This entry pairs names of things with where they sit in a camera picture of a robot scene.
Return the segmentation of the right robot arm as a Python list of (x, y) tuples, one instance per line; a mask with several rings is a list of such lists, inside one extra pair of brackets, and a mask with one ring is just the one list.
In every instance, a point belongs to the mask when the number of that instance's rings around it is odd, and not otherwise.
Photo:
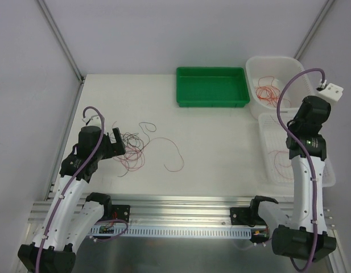
[(287, 124), (286, 146), (294, 176), (294, 208), (287, 217), (276, 199), (255, 196), (250, 202), (250, 225), (265, 223), (271, 235), (272, 251), (291, 261), (317, 262), (336, 249), (330, 237), (323, 209), (323, 172), (327, 145), (319, 131), (331, 113), (331, 105), (317, 96), (307, 96)]

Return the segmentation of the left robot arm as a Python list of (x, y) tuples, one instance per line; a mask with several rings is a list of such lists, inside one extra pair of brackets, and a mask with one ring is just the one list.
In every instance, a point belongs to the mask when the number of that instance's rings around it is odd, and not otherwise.
[(34, 238), (22, 244), (18, 258), (29, 272), (71, 272), (77, 251), (91, 228), (98, 222), (116, 222), (109, 195), (89, 194), (80, 214), (76, 206), (101, 160), (125, 154), (120, 131), (104, 134), (98, 126), (85, 126), (77, 144), (63, 160), (54, 200)]

